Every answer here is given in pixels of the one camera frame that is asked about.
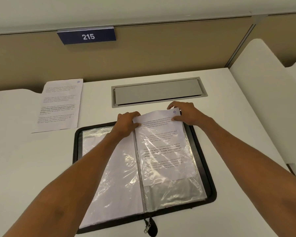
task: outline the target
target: binder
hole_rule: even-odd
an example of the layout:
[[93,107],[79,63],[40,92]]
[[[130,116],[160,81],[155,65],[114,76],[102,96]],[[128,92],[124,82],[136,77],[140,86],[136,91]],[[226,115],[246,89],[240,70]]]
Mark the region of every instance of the binder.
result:
[[[78,161],[79,159],[81,159],[83,157],[83,132],[84,131],[89,131],[92,129],[101,130],[101,128],[113,127],[115,123],[116,122],[110,122],[110,123],[104,123],[104,124],[79,128],[76,131],[75,138],[74,138],[73,163],[75,163],[76,161]],[[158,216],[158,215],[164,215],[164,214],[175,212],[175,211],[189,209],[189,208],[197,207],[200,205],[212,203],[216,200],[216,198],[217,198],[216,188],[215,188],[213,179],[211,177],[209,168],[207,166],[205,157],[203,155],[201,146],[200,146],[199,141],[197,139],[194,127],[186,125],[185,123],[183,124],[183,126],[184,126],[184,130],[185,130],[186,139],[189,142],[191,151],[192,151],[194,159],[195,159],[195,165],[198,170],[198,175],[201,179],[202,188],[204,189],[204,192],[205,192],[205,198],[199,199],[196,201],[192,200],[188,203],[174,204],[174,205],[171,205],[171,206],[165,207],[165,208],[158,208],[157,207],[157,208],[155,208],[154,211],[146,211],[146,212],[139,213],[139,214],[124,216],[124,217],[121,217],[118,219],[111,219],[111,220],[104,221],[101,223],[95,223],[90,226],[79,228],[77,231],[77,234],[82,234],[82,233],[95,231],[95,230],[99,230],[99,229],[114,227],[114,226],[130,223],[133,221],[144,220],[144,219],[151,218],[151,217]]]

